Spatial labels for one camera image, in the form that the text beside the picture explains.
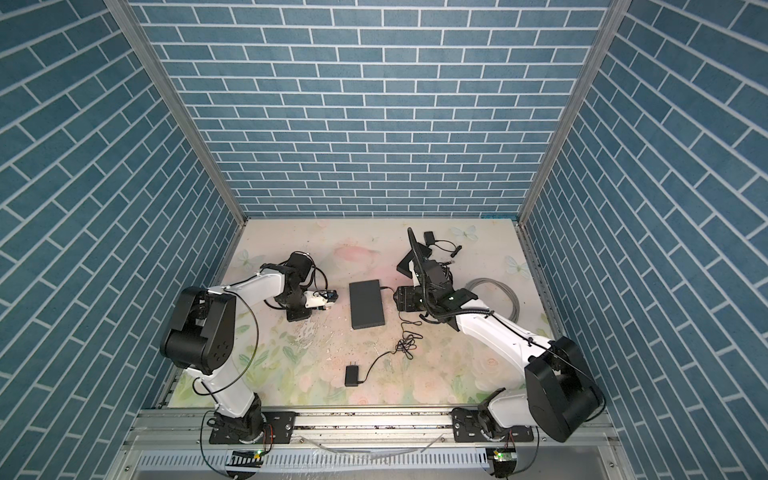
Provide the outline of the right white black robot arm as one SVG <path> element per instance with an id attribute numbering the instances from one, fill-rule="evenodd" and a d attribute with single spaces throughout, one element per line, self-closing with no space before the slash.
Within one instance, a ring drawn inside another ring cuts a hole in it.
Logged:
<path id="1" fill-rule="evenodd" d="M 430 303 L 420 287 L 400 286 L 393 300 L 400 311 L 432 316 L 482 342 L 523 375 L 523 392 L 500 388 L 478 406 L 478 422 L 488 437 L 513 426 L 537 426 L 564 442 L 604 404 L 580 348 L 566 337 L 551 340 L 530 332 L 466 289 Z"/>

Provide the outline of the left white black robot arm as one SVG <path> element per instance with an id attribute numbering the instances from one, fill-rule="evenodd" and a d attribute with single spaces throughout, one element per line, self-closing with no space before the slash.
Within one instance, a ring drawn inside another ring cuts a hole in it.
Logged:
<path id="1" fill-rule="evenodd" d="M 265 264 L 231 285 L 182 290 L 160 343 L 161 354 L 202 383 L 202 394 L 213 398 L 219 414 L 246 417 L 256 396 L 231 358 L 237 304 L 283 296 L 290 306 L 303 307 L 300 285 L 309 274 L 307 266 Z"/>

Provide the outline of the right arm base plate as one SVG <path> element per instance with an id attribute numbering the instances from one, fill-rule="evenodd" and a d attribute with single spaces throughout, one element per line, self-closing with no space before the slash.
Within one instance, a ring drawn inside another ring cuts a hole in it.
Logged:
<path id="1" fill-rule="evenodd" d="M 480 442 L 533 442 L 531 427 L 514 425 L 504 428 L 485 410 L 456 407 L 450 412 L 454 441 Z"/>

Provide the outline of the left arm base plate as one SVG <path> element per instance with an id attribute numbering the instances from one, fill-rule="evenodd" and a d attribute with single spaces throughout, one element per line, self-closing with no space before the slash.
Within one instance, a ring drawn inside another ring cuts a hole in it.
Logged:
<path id="1" fill-rule="evenodd" d="M 206 420 L 206 425 L 212 429 L 209 443 L 213 445 L 262 443 L 266 446 L 288 444 L 293 434 L 296 417 L 293 411 L 254 410 L 242 418 L 231 418 L 214 413 Z"/>

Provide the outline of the black ribbed network switch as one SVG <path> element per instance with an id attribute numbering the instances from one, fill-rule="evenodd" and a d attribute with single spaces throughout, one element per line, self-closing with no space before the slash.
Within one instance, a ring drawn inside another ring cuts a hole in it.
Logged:
<path id="1" fill-rule="evenodd" d="M 431 248 L 421 243 L 417 244 L 417 250 L 425 258 L 429 258 L 432 255 Z M 407 278 L 412 279 L 413 274 L 411 272 L 411 263 L 413 262 L 413 260 L 414 260 L 413 251 L 409 251 L 396 265 L 396 271 L 406 276 Z"/>

